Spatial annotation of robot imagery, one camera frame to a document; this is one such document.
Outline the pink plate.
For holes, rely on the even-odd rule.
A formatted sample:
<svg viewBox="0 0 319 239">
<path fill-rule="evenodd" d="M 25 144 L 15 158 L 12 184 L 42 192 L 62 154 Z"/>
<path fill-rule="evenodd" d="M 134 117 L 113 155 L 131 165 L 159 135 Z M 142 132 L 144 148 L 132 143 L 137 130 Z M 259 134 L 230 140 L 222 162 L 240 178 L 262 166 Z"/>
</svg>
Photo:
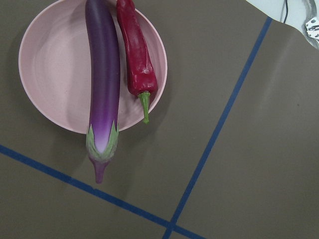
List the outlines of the pink plate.
<svg viewBox="0 0 319 239">
<path fill-rule="evenodd" d="M 21 41 L 18 67 L 22 85 L 33 105 L 53 123 L 86 134 L 91 100 L 90 51 L 85 22 L 85 0 L 59 0 L 41 11 Z M 117 23 L 116 0 L 105 0 L 118 34 L 121 59 L 119 131 L 141 122 L 138 98 L 127 88 L 126 54 Z M 165 88 L 167 57 L 163 42 L 151 22 L 136 9 L 158 90 L 151 95 L 149 113 Z"/>
</svg>

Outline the purple eggplant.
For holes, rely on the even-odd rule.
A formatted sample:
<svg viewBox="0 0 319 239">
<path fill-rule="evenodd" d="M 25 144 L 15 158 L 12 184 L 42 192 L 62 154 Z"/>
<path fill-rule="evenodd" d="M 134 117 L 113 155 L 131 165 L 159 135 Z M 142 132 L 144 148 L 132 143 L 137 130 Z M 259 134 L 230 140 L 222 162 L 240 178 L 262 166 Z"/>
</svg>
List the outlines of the purple eggplant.
<svg viewBox="0 0 319 239">
<path fill-rule="evenodd" d="M 86 148 L 94 166 L 96 183 L 102 183 L 119 137 L 120 50 L 115 24 L 105 1 L 86 1 L 85 19 L 91 58 Z"/>
</svg>

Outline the red chili pepper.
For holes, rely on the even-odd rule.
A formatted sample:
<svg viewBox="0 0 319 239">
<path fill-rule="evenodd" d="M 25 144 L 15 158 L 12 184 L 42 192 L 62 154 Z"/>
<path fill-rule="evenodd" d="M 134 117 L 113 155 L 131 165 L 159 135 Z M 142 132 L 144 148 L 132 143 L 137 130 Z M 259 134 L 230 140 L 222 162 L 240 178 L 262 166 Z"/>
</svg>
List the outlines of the red chili pepper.
<svg viewBox="0 0 319 239">
<path fill-rule="evenodd" d="M 116 11 L 125 45 L 128 90 L 139 98 L 143 107 L 143 122 L 148 124 L 151 94 L 158 89 L 156 74 L 137 19 L 134 2 L 118 0 Z"/>
</svg>

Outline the brown table mat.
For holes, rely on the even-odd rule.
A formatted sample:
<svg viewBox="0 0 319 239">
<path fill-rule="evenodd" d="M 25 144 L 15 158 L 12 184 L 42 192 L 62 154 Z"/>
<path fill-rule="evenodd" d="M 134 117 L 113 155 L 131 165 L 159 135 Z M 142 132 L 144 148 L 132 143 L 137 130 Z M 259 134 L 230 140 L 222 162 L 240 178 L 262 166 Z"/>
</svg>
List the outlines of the brown table mat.
<svg viewBox="0 0 319 239">
<path fill-rule="evenodd" d="M 163 40 L 167 84 L 98 185 L 85 137 L 20 82 L 21 39 L 50 1 L 1 1 L 1 238 L 318 238 L 318 51 L 243 0 L 135 4 Z"/>
</svg>

